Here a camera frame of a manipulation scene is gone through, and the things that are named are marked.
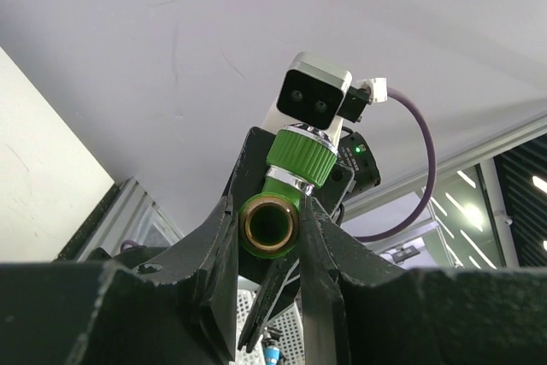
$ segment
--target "black camera face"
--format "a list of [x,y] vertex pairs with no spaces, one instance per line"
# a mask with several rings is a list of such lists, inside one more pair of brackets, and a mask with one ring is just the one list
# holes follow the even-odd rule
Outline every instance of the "black camera face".
[[297,70],[287,72],[277,100],[284,115],[326,130],[338,113],[344,93],[332,85]]

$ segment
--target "camera lens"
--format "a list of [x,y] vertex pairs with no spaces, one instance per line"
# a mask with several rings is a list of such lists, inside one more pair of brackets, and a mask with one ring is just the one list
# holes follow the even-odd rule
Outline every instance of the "camera lens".
[[315,109],[319,111],[320,113],[325,113],[326,103],[323,102],[322,100],[318,100],[317,103],[315,104]]
[[304,98],[303,94],[301,91],[299,90],[293,90],[292,91],[292,94],[291,94],[291,98],[295,101],[295,102],[302,102],[302,99]]

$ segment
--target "camera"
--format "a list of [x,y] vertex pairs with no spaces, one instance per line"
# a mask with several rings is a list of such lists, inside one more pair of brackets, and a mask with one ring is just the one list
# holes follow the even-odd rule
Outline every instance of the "camera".
[[277,110],[320,130],[328,129],[351,86],[351,73],[309,53],[287,70]]

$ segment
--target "white perforated basket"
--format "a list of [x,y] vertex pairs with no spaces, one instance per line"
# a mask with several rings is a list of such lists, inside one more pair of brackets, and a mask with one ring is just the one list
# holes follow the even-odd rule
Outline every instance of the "white perforated basket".
[[[238,290],[238,340],[254,299],[254,292]],[[303,327],[297,306],[293,304],[290,309],[273,322],[273,326],[283,332],[279,348],[287,358],[285,365],[305,365]],[[231,363],[235,365],[266,365],[262,353],[262,343],[259,341],[250,354],[247,354],[244,350],[236,351],[236,362]]]

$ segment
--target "ridged green cap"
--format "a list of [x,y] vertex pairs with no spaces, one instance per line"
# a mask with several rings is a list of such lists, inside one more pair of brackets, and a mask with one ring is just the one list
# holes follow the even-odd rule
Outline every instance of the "ridged green cap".
[[327,141],[322,144],[310,132],[292,130],[296,128],[289,126],[279,130],[266,163],[268,166],[283,168],[321,188],[331,173],[337,155],[333,149],[329,149]]

